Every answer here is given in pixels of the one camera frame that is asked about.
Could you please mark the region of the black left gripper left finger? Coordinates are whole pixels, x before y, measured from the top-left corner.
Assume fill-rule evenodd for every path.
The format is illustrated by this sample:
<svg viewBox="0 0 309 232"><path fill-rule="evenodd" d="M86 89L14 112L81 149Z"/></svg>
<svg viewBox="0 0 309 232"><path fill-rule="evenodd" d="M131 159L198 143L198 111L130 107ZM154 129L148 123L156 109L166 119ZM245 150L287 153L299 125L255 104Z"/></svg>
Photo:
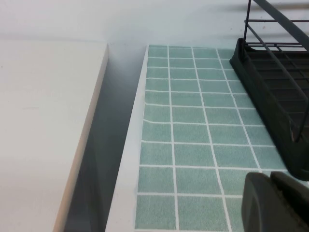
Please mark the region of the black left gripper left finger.
<svg viewBox="0 0 309 232"><path fill-rule="evenodd" d="M265 174L248 173L242 205L245 232L295 232L297 221L290 204Z"/></svg>

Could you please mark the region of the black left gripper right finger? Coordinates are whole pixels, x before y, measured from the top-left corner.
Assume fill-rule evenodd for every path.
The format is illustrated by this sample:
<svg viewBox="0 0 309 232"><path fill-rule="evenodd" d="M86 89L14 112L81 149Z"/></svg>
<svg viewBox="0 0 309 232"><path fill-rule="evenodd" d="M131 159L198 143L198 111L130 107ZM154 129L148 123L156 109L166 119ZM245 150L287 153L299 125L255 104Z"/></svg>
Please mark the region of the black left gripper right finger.
<svg viewBox="0 0 309 232"><path fill-rule="evenodd" d="M286 209L296 221L297 232L309 231L309 189L299 181L283 172L271 172L270 180L285 204Z"/></svg>

